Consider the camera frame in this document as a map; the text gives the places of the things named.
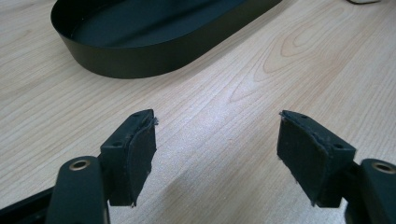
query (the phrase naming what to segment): screw hole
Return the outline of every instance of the screw hole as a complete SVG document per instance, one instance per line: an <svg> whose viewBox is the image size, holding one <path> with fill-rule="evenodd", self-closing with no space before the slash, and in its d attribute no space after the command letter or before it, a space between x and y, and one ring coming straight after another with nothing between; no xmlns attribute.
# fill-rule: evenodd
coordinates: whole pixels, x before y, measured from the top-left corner
<svg viewBox="0 0 396 224"><path fill-rule="evenodd" d="M72 171L83 170L90 165L90 161L75 161L70 166L69 169Z"/></svg>
<svg viewBox="0 0 396 224"><path fill-rule="evenodd" d="M122 142L113 143L113 147L122 147Z"/></svg>
<svg viewBox="0 0 396 224"><path fill-rule="evenodd" d="M382 162L373 162L373 167L377 171L380 171L380 172L388 174L388 175L396 174L396 170L393 167L391 167L385 163L382 163Z"/></svg>
<svg viewBox="0 0 396 224"><path fill-rule="evenodd" d="M344 148L343 145L341 145L341 144L334 144L334 146L335 146L336 148Z"/></svg>

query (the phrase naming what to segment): dark object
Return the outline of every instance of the dark object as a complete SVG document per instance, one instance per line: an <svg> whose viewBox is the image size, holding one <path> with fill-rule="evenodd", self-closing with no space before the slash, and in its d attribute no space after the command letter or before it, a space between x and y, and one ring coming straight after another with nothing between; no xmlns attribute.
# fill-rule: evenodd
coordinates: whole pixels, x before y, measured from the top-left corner
<svg viewBox="0 0 396 224"><path fill-rule="evenodd" d="M281 0L58 0L51 21L78 63L153 77L197 59Z"/></svg>
<svg viewBox="0 0 396 224"><path fill-rule="evenodd" d="M277 155L312 204L348 201L347 223L396 223L396 166L353 161L356 149L306 115L282 111Z"/></svg>
<svg viewBox="0 0 396 224"><path fill-rule="evenodd" d="M98 157L65 163L56 185L0 211L1 223L109 223L111 205L136 205L151 172L157 120L152 110L125 120Z"/></svg>

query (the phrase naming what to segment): wood grain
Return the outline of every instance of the wood grain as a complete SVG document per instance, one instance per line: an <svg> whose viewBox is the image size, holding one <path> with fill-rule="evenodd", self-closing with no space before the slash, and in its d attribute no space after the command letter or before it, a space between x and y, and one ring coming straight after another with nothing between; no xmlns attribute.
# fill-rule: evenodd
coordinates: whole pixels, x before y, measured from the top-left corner
<svg viewBox="0 0 396 224"><path fill-rule="evenodd" d="M55 1L0 0L0 207L153 108L158 151L136 208L112 223L343 223L312 207L276 156L279 115L316 119L356 162L396 163L396 1L283 0L195 62L120 80L78 65L50 24Z"/></svg>

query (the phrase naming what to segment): black container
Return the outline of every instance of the black container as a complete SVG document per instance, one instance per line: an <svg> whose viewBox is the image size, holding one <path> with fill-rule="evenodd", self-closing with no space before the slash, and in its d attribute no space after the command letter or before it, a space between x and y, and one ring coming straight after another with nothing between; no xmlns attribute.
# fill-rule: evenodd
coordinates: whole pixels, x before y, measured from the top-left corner
<svg viewBox="0 0 396 224"><path fill-rule="evenodd" d="M197 59L281 0L58 0L53 27L106 77L153 77Z"/></svg>

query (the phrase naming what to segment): light wood surface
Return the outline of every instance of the light wood surface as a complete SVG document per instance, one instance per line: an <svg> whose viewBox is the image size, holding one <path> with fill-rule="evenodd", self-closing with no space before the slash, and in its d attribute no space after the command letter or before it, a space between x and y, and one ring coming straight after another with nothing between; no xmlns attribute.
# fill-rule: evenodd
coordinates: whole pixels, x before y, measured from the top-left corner
<svg viewBox="0 0 396 224"><path fill-rule="evenodd" d="M396 163L396 1L284 0L166 75L100 77L50 23L54 0L0 0L0 208L153 108L158 151L136 208L112 223L343 223L312 207L276 156L282 109Z"/></svg>

